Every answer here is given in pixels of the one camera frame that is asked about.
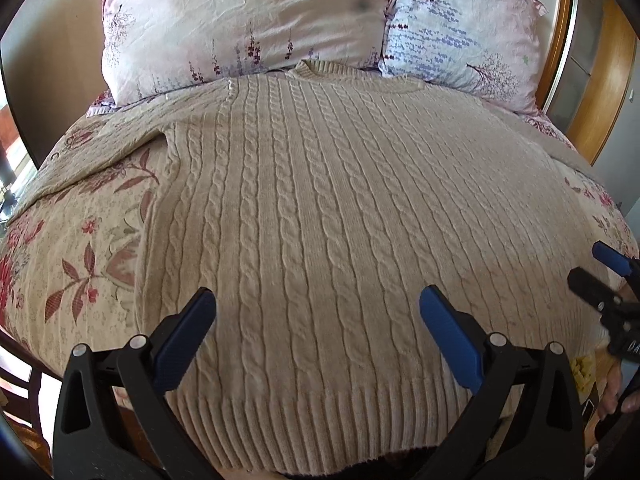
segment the white pillow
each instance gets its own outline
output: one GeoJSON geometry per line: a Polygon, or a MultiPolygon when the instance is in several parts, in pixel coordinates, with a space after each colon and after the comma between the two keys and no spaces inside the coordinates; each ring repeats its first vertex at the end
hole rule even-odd
{"type": "Polygon", "coordinates": [[[380,70],[535,112],[545,14],[537,0],[397,0],[380,70]]]}
{"type": "Polygon", "coordinates": [[[116,104],[303,58],[376,66],[390,0],[103,0],[116,104]]]}

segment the bed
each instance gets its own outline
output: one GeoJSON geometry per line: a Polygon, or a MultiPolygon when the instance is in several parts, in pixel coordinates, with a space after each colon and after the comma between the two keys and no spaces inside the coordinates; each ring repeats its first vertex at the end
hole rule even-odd
{"type": "Polygon", "coordinates": [[[626,222],[541,112],[382,77],[408,29],[389,23],[379,72],[305,47],[293,69],[206,82],[190,61],[194,86],[101,95],[9,227],[0,324],[62,373],[76,343],[124,345],[210,287],[218,321],[168,400],[230,478],[436,446],[468,392],[415,317],[432,282],[515,344],[560,340],[588,396],[602,332],[564,279],[581,265],[619,288],[590,247],[638,256],[626,222]]]}

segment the cable knit pattern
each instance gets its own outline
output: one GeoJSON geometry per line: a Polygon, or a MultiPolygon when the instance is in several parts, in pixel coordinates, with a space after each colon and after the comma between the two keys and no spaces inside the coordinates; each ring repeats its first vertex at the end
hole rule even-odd
{"type": "Polygon", "coordinates": [[[221,80],[114,114],[21,210],[157,135],[136,317],[150,333],[216,293],[167,396],[215,466],[330,474],[439,443],[468,392],[420,318],[430,283],[514,344],[575,356],[599,336],[565,279],[604,272],[551,157],[587,164],[475,97],[323,62],[221,80]]]}

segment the blue gripper pad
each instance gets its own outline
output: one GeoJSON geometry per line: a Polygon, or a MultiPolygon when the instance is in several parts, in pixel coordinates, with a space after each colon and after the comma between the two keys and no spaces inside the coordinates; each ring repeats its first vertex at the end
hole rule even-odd
{"type": "Polygon", "coordinates": [[[184,308],[177,325],[154,359],[154,390],[175,390],[216,319],[216,297],[201,289],[184,308]]]}
{"type": "Polygon", "coordinates": [[[605,264],[616,274],[631,276],[631,264],[626,256],[609,247],[604,242],[596,242],[591,248],[591,254],[599,262],[605,264]]]}
{"type": "Polygon", "coordinates": [[[431,285],[420,295],[420,315],[460,386],[478,393],[484,373],[482,356],[456,320],[456,311],[431,285]]]}

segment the hand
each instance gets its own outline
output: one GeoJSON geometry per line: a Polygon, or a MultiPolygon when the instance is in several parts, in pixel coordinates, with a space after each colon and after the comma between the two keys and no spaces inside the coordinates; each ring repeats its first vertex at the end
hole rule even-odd
{"type": "MultiPolygon", "coordinates": [[[[616,362],[607,375],[607,387],[598,405],[598,418],[603,420],[607,415],[615,413],[618,406],[618,397],[622,395],[622,372],[620,361],[616,362]]],[[[622,403],[622,413],[634,412],[640,408],[640,391],[628,396],[622,403]]]]}

